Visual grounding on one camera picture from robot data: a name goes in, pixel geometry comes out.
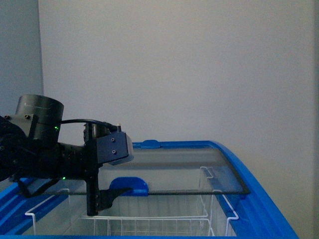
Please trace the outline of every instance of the blue freezer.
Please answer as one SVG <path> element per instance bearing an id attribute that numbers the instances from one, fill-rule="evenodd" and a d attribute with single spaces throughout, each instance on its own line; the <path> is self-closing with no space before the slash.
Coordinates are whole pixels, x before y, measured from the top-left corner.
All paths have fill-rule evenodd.
<path id="1" fill-rule="evenodd" d="M 101 188 L 129 184 L 133 191 L 97 216 L 86 215 L 82 181 L 61 180 L 44 195 L 30 199 L 19 194 L 15 183 L 3 190 L 0 239 L 20 237 L 16 235 L 298 238 L 255 177 L 220 143 L 146 140 L 133 147 L 133 161 L 104 165 L 99 172 Z"/>

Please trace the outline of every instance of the gray wall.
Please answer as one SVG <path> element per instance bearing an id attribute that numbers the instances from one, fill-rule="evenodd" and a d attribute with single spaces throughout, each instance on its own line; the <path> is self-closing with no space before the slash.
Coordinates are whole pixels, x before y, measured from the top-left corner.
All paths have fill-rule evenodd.
<path id="1" fill-rule="evenodd" d="M 44 93 L 133 141 L 223 143 L 313 238 L 314 2 L 40 0 Z"/>
<path id="2" fill-rule="evenodd" d="M 315 71 L 316 71 L 316 135 L 315 135 L 315 166 L 314 166 L 314 229 L 315 238 L 319 238 L 319 1 L 315 1 Z"/>
<path id="3" fill-rule="evenodd" d="M 0 116 L 25 94 L 43 94 L 36 0 L 0 0 Z M 0 190 L 7 185 L 0 183 Z"/>

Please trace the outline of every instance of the cylindrical motor housing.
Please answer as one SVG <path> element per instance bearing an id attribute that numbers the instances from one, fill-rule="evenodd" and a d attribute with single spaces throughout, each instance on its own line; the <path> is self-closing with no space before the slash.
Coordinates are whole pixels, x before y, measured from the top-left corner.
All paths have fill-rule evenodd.
<path id="1" fill-rule="evenodd" d="M 54 99 L 38 95 L 19 98 L 16 115 L 37 115 L 34 139 L 41 139 L 42 146 L 52 148 L 58 141 L 64 105 Z"/>

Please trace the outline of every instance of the wire basket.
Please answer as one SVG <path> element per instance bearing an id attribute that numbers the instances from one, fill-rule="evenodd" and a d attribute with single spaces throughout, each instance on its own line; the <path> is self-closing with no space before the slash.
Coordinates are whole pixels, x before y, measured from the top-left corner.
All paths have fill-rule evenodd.
<path id="1" fill-rule="evenodd" d="M 202 169 L 199 188 L 209 188 L 212 175 Z M 38 221 L 32 211 L 54 197 L 26 212 L 33 226 L 25 235 L 235 236 L 230 222 L 239 219 L 225 195 L 118 197 L 94 217 L 86 215 L 85 196 L 70 195 Z"/>

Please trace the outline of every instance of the black robotic arm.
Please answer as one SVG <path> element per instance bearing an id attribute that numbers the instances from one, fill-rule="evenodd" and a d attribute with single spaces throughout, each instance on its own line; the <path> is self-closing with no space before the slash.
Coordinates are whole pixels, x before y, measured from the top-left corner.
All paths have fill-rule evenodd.
<path id="1" fill-rule="evenodd" d="M 112 206 L 131 188 L 99 190 L 98 172 L 104 163 L 131 161 L 131 139 L 120 126 L 91 119 L 62 120 L 63 104 L 54 99 L 25 95 L 16 114 L 0 117 L 0 181 L 11 177 L 26 197 L 40 195 L 60 179 L 85 180 L 87 215 Z M 84 122 L 84 145 L 57 142 L 62 123 Z M 21 178 L 51 179 L 30 193 Z"/>

